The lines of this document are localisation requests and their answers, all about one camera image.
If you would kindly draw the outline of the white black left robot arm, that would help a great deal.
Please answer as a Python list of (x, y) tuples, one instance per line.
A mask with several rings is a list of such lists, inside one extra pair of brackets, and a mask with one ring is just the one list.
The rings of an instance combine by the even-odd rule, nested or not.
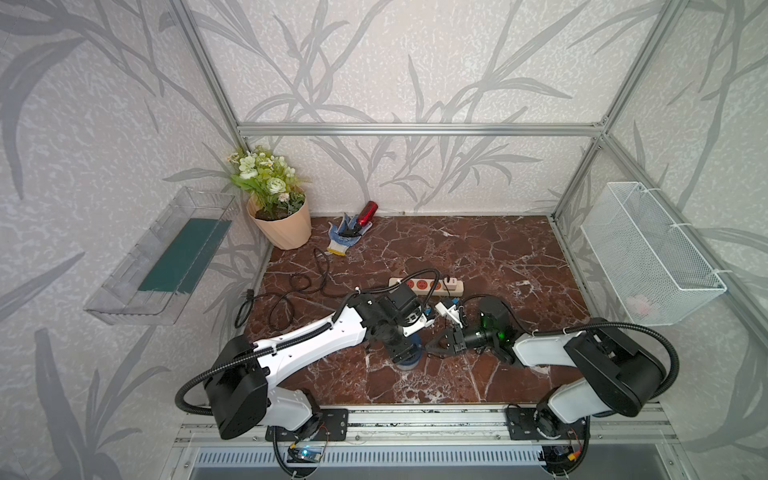
[(313, 437), (325, 412), (307, 390), (289, 390), (282, 382), (338, 351), (365, 341), (380, 343), (395, 364), (418, 356), (415, 335), (432, 326), (435, 313), (407, 280), (387, 287), (356, 289), (343, 296), (330, 315), (272, 338), (230, 339), (213, 365), (185, 382), (175, 395), (176, 407), (210, 416), (223, 440), (263, 426), (276, 439), (286, 431), (298, 440)]

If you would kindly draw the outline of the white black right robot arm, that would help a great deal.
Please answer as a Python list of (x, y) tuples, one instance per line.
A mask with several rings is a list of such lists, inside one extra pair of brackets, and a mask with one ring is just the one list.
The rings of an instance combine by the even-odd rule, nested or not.
[(578, 380), (561, 385), (534, 407), (515, 407), (510, 419), (524, 435), (558, 440), (585, 428), (592, 416), (635, 417), (645, 404), (669, 390), (680, 373), (674, 345), (659, 332), (595, 317), (561, 330), (528, 331), (499, 297), (478, 294), (478, 322), (470, 325), (464, 299), (444, 299), (426, 313), (446, 328), (424, 347), (433, 356), (489, 351), (500, 362), (525, 368), (561, 366)]

